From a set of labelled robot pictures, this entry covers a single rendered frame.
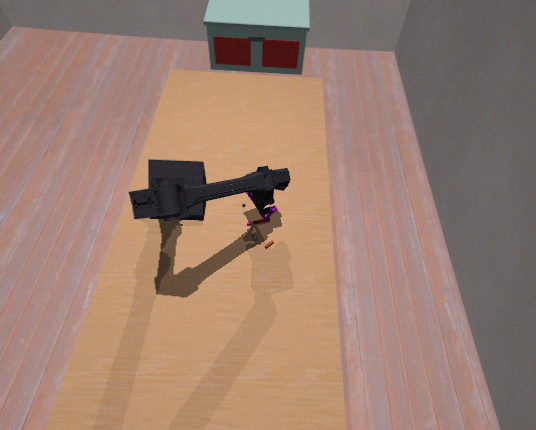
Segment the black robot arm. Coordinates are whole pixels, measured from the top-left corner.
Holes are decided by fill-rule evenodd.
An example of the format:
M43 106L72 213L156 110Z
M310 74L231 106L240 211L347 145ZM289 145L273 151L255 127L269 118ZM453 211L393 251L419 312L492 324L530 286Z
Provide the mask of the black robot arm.
M198 203L245 192L265 192L268 200L273 198L274 189L284 191L291 181L287 168L272 170L268 166L236 179L187 186L183 177L156 178L152 188L129 192L134 219L164 216L165 221L173 221L189 217L189 208Z

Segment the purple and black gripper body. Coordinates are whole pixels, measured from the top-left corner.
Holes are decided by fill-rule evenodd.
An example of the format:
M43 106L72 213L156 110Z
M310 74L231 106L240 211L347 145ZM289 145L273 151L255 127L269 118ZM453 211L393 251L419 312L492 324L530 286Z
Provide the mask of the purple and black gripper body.
M253 198L254 205L256 206L256 208L258 209L258 211L259 211L259 213L261 215L264 215L264 214L267 214L269 212L272 212L271 207L267 207L265 209L264 209L264 207L266 205L274 204L275 200L273 198L265 200L265 192L264 193L262 193L262 192L250 193L250 195Z

